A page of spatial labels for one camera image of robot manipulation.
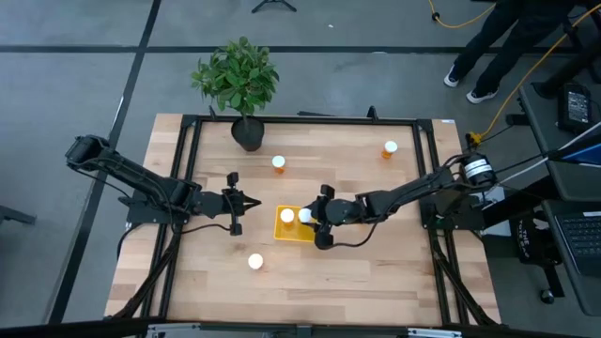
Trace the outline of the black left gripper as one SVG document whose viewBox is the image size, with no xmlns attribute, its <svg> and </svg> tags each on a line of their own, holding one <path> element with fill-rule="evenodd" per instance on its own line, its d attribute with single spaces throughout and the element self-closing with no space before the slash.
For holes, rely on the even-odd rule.
<svg viewBox="0 0 601 338">
<path fill-rule="evenodd" d="M 229 215 L 230 225 L 228 231 L 231 236 L 242 235 L 242 225 L 239 217 L 245 215 L 250 209 L 262 205 L 258 199 L 250 197 L 237 189 L 239 174 L 232 172 L 226 176 L 227 188 L 221 194 L 216 192 L 202 192 L 199 204 L 200 213 L 214 219 L 218 215 Z"/>
</svg>

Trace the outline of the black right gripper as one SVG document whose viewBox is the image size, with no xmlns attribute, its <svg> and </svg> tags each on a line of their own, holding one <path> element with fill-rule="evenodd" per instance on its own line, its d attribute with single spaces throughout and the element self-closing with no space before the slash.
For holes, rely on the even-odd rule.
<svg viewBox="0 0 601 338">
<path fill-rule="evenodd" d="M 315 232 L 314 243 L 319 250 L 330 250 L 335 247 L 358 248 L 364 245 L 369 237 L 359 243 L 334 242 L 331 229 L 344 224 L 363 223 L 362 205 L 358 201 L 337 199 L 335 189 L 327 184 L 320 187 L 320 195 L 304 208 L 312 211 L 313 223 L 303 223 Z"/>
</svg>

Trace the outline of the yellow plastic slotted basket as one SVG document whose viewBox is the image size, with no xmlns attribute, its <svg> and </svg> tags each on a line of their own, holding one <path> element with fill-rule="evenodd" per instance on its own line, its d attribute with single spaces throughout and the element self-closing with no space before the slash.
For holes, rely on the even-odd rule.
<svg viewBox="0 0 601 338">
<path fill-rule="evenodd" d="M 291 208 L 295 211 L 295 220 L 292 224 L 284 225 L 280 221 L 280 212 L 283 208 Z M 275 225 L 273 237 L 277 240 L 313 242 L 315 240 L 315 232 L 312 228 L 303 225 L 298 219 L 298 212 L 303 207 L 294 206 L 278 206 L 276 208 Z"/>
</svg>

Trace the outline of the potted green plant black pot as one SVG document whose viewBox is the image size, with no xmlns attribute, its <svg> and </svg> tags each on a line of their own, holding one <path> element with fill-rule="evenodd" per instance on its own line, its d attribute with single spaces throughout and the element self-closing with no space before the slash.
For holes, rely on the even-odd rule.
<svg viewBox="0 0 601 338">
<path fill-rule="evenodd" d="M 280 82 L 270 62 L 270 49 L 253 45 L 242 36 L 217 48 L 208 60 L 198 60 L 191 78 L 191 87 L 211 99 L 220 111 L 239 113 L 231 135 L 245 151 L 257 151 L 262 146 L 265 124 L 254 114 L 271 103 Z"/>
</svg>

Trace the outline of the black bag white lettering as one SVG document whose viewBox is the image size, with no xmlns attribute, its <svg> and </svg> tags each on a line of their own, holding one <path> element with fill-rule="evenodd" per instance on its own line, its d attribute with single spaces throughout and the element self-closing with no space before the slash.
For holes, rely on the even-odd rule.
<svg viewBox="0 0 601 338">
<path fill-rule="evenodd" d="M 509 224 L 518 260 L 525 265 L 544 266 L 544 244 L 533 219 L 513 219 Z"/>
</svg>

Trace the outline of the black stand leg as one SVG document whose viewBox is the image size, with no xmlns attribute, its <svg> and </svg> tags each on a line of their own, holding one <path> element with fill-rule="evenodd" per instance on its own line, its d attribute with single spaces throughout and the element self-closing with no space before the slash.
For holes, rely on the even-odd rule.
<svg viewBox="0 0 601 338">
<path fill-rule="evenodd" d="M 37 217 L 29 215 L 19 210 L 0 205 L 0 224 L 4 221 L 14 221 L 23 224 L 34 224 Z"/>
</svg>

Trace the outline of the dark grey side desk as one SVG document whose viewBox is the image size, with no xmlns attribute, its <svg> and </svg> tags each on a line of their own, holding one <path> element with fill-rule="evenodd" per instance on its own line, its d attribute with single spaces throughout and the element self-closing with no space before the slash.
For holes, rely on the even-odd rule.
<svg viewBox="0 0 601 338">
<path fill-rule="evenodd" d="M 575 137 L 556 126 L 555 100 L 540 97 L 530 85 L 521 88 L 519 96 L 541 150 L 558 148 Z M 593 223 L 601 225 L 601 169 L 553 162 L 547 165 L 547 169 L 547 178 L 557 190 L 555 196 L 542 202 L 550 231 L 580 308 L 585 315 L 601 316 L 601 253 L 595 255 L 591 262 L 585 263 L 593 268 L 593 273 L 583 274 L 577 267 L 576 257 L 569 249 L 567 230 L 561 225 L 564 219 L 584 218 L 591 218 Z"/>
</svg>

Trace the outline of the person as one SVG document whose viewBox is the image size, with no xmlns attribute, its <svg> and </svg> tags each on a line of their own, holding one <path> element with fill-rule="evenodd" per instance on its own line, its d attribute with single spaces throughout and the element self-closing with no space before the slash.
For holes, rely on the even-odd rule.
<svg viewBox="0 0 601 338">
<path fill-rule="evenodd" d="M 479 31 L 452 64 L 443 82 L 456 87 L 486 50 L 503 34 L 500 51 L 466 95 L 472 104 L 493 99 L 501 80 L 530 48 L 553 33 L 576 6 L 577 0 L 498 0 Z"/>
</svg>

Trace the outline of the black laptop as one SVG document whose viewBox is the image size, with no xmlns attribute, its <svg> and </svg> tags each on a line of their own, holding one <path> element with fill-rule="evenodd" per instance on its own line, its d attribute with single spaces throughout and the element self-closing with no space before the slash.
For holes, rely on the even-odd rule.
<svg viewBox="0 0 601 338">
<path fill-rule="evenodd" d="M 601 278 L 601 211 L 562 214 L 555 220 L 578 273 Z"/>
</svg>

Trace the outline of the black power adapter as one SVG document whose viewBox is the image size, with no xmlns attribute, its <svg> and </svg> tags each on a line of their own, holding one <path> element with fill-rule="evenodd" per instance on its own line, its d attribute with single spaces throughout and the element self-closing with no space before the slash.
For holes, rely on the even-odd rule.
<svg viewBox="0 0 601 338">
<path fill-rule="evenodd" d="M 592 121 L 590 91 L 580 84 L 565 84 L 558 94 L 558 128 L 581 134 Z"/>
</svg>

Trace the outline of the silver aluminium bracket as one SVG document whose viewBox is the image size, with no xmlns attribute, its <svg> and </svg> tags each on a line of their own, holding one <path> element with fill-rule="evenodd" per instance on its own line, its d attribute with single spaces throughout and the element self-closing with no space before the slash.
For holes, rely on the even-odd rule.
<svg viewBox="0 0 601 338">
<path fill-rule="evenodd" d="M 463 338 L 461 331 L 408 328 L 408 338 Z"/>
<path fill-rule="evenodd" d="M 163 323 L 147 327 L 144 338 L 194 338 L 202 330 L 200 323 Z"/>
</svg>

